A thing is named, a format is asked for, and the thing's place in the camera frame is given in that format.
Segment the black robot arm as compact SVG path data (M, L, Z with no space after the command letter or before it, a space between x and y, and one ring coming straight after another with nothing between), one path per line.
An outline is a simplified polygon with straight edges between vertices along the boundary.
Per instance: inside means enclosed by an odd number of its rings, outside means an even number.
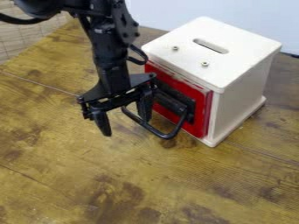
M93 121L104 136L112 135L107 112L135 102L141 117L151 119L152 73L131 74L127 63L143 65L128 56L129 51L144 52L133 45L140 36L139 23L132 19L125 0L13 0L28 19L0 13L0 21L13 25L32 25L66 11L80 22L90 45L97 69L96 86L77 98L82 117Z

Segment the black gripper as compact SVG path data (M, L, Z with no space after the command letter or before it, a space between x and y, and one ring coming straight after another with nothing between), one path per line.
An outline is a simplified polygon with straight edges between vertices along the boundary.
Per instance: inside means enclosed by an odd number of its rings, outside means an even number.
M112 136L107 112L136 102L137 114L148 123L152 119L155 73L129 74L127 64L97 69L97 84L77 98L81 114L93 120L101 134Z

